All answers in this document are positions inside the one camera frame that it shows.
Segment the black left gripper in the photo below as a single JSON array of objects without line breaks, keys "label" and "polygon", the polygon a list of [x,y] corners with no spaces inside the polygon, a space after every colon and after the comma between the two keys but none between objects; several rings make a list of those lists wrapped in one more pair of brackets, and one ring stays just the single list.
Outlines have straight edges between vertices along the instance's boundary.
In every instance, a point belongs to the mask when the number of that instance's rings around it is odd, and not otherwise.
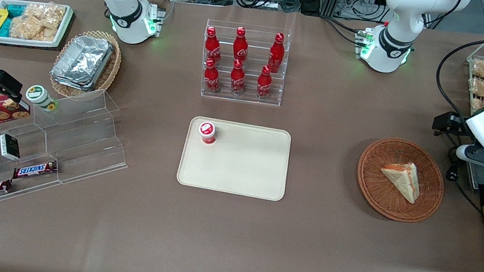
[{"label": "black left gripper", "polygon": [[433,120],[433,136],[454,135],[455,137],[467,137],[474,141],[474,136],[469,130],[466,119],[459,113],[446,112],[436,116]]}]

